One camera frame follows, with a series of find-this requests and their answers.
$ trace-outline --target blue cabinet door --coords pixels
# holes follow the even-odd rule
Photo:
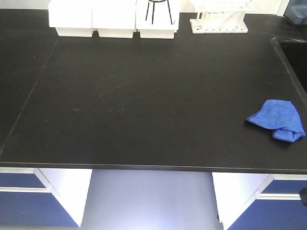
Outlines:
[[[78,226],[51,193],[25,192],[0,192],[0,224]]]
[[[0,173],[0,187],[45,188],[35,174]]]
[[[274,180],[262,191],[262,193],[298,194],[298,192],[305,187],[307,187],[307,181],[303,180]]]
[[[300,200],[255,200],[228,230],[307,230]]]

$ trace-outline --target sink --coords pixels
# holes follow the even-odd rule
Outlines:
[[[304,91],[307,92],[307,42],[281,42],[280,46]]]
[[[307,41],[275,37],[272,44],[307,107]]]

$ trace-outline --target white wall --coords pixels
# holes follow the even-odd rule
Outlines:
[[[0,0],[0,9],[47,9],[50,0]],[[289,0],[253,0],[256,11],[254,13],[268,13],[283,15]],[[180,0],[182,12],[194,12],[189,0]]]

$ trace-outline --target black sink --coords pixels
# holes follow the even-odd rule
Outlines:
[[[307,92],[307,42],[281,42],[280,46],[303,89]]]

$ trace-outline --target black countertop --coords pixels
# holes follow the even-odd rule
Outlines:
[[[0,10],[0,165],[306,173],[307,138],[245,122],[267,99],[301,96],[272,39],[306,39],[283,17],[246,15],[247,34],[172,40],[58,37],[46,11]]]

